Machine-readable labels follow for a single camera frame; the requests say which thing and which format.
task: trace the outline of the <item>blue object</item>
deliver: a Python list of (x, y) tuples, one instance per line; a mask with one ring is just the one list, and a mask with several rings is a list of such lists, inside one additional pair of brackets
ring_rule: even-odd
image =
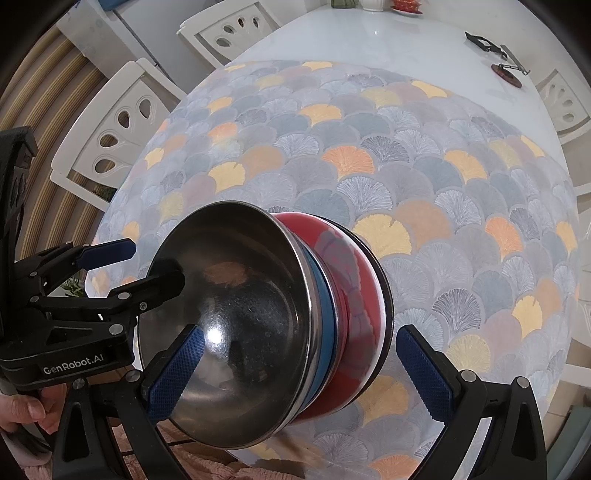
[(150, 389), (147, 413), (152, 423), (166, 420), (172, 415), (204, 350), (203, 330), (195, 326)]
[(318, 289), (318, 296), (320, 298), (320, 320), (322, 322), (322, 337), (320, 341), (320, 358), (318, 360), (318, 367), (316, 368), (316, 373), (314, 375), (314, 380), (312, 380), (312, 385), (310, 387), (310, 391), (306, 395), (306, 399), (302, 404), (301, 410), (306, 408), (312, 399), (318, 393), (319, 388), (322, 386), (324, 379), (328, 373), (330, 368), (330, 364), (334, 358), (335, 352), (335, 307), (332, 303), (332, 298), (330, 296), (330, 291), (328, 285), (326, 284), (326, 280), (324, 279), (324, 275), (320, 271), (320, 267), (314, 257), (310, 255), (308, 249), (305, 245), (302, 245), (304, 255), (308, 260), (308, 264), (312, 270), (314, 275), (314, 279), (316, 281), (316, 287)]
[(84, 270), (94, 270), (95, 268), (129, 260), (134, 255), (135, 243), (129, 238), (124, 238), (87, 248), (76, 261), (76, 266), (84, 268)]
[(127, 0), (99, 0), (99, 3), (105, 12), (110, 12), (121, 4), (124, 4), (126, 1)]
[(405, 327), (396, 335), (396, 353), (433, 420), (449, 423), (454, 413), (452, 389)]

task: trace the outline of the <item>hand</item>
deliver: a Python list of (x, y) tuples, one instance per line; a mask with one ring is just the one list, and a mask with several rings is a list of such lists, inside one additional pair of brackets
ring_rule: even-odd
[(55, 433), (60, 425), (66, 392), (67, 387), (62, 384), (42, 389), (40, 400), (27, 395), (0, 394), (0, 428), (14, 432), (20, 423), (37, 422), (47, 433)]

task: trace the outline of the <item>green container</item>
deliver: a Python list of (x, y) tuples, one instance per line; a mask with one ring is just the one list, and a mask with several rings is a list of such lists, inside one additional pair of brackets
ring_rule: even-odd
[(355, 8), (355, 0), (330, 0), (332, 8)]

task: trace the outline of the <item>blue gripper pad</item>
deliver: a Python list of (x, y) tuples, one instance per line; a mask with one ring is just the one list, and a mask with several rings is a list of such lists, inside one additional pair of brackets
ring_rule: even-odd
[(415, 329), (405, 325), (398, 330), (396, 353), (433, 420), (447, 424), (454, 413), (452, 388), (411, 333), (410, 327)]
[(147, 413), (152, 423), (166, 420), (172, 415), (204, 350), (203, 330), (194, 326), (148, 392)]
[(124, 238), (86, 248), (76, 261), (76, 266), (84, 268), (84, 270), (94, 270), (95, 268), (129, 260), (134, 255), (134, 241)]

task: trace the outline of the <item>brown striped curtain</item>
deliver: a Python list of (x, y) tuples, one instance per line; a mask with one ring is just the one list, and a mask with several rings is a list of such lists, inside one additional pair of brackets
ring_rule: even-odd
[[(89, 242), (102, 212), (50, 181), (51, 161), (104, 75), (57, 29), (31, 49), (0, 98), (0, 130), (29, 125), (39, 146), (33, 159), (17, 258), (64, 241)], [(84, 185), (80, 174), (72, 179)]]

